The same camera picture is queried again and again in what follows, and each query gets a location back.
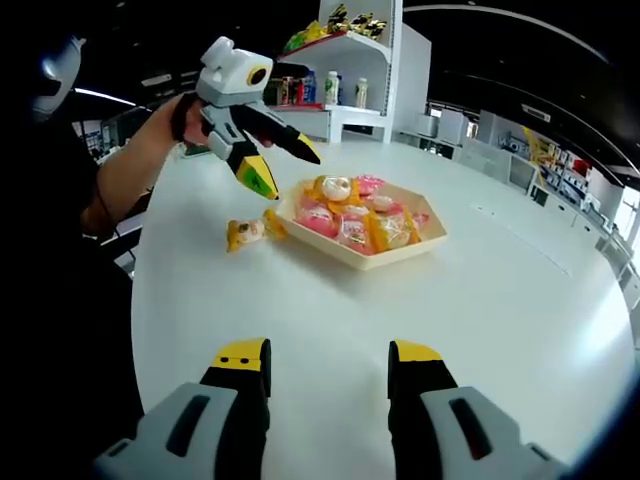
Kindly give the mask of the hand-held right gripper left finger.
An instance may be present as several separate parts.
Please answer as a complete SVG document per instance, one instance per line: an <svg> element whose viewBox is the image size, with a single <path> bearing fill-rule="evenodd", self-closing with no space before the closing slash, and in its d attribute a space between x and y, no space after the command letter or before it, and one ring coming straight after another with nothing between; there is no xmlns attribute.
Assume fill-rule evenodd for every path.
<svg viewBox="0 0 640 480"><path fill-rule="evenodd" d="M236 341L197 383L149 410L136 435L98 456L94 479L259 479L271 395L271 343Z"/></svg>

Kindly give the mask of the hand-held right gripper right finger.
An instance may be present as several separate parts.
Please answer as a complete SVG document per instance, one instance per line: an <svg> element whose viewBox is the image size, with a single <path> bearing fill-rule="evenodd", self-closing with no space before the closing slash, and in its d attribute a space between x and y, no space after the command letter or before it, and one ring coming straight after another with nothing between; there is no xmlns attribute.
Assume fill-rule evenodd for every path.
<svg viewBox="0 0 640 480"><path fill-rule="evenodd" d="M460 387L430 347L393 340L388 429L398 479L562 479L566 467L521 440L517 422L473 387Z"/></svg>

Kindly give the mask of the person's left hand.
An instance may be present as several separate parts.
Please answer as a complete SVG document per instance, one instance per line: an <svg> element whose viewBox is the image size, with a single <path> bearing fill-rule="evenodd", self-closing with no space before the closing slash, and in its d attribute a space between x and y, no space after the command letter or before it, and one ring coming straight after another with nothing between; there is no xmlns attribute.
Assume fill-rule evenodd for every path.
<svg viewBox="0 0 640 480"><path fill-rule="evenodd" d="M201 109L204 104L195 92L180 96L170 117L170 129L177 142L208 147L210 131Z"/></svg>

